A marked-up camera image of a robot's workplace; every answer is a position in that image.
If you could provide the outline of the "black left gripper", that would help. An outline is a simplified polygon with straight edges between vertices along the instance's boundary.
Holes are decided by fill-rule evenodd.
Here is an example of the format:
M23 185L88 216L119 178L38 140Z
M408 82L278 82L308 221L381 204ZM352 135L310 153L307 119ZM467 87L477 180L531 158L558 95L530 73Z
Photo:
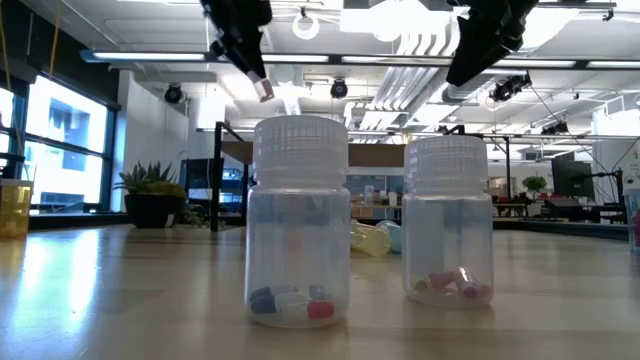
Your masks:
M204 16L218 29L247 28L239 34L224 33L213 41L209 50L225 57L246 76L265 76L260 42L263 33L258 27L268 25L273 18L269 0L200 0Z

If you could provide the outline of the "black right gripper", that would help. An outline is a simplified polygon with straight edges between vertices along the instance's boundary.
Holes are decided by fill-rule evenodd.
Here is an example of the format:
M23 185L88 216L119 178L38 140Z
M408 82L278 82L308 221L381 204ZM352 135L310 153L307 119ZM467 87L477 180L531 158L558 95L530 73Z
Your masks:
M447 0L453 7L468 7L468 17L458 17L460 39L446 81L464 85L511 49L523 45L526 18L538 0Z

